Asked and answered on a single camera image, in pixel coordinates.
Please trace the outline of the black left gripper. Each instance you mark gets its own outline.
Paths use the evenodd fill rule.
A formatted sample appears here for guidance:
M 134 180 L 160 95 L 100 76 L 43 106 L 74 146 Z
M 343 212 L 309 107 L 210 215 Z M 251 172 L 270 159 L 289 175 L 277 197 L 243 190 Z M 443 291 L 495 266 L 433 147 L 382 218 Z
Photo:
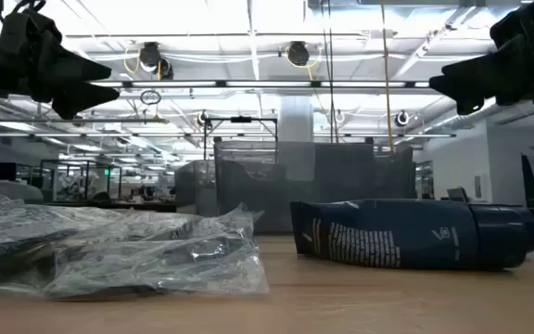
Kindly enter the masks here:
M 30 96 L 39 102 L 52 101 L 63 120 L 79 112 L 113 101 L 120 93 L 90 83 L 63 85 L 47 66 L 57 63 L 60 80 L 89 82 L 107 79 L 112 69 L 60 46 L 61 34 L 55 22 L 38 8 L 14 9 L 3 18 L 0 32 L 0 97 Z

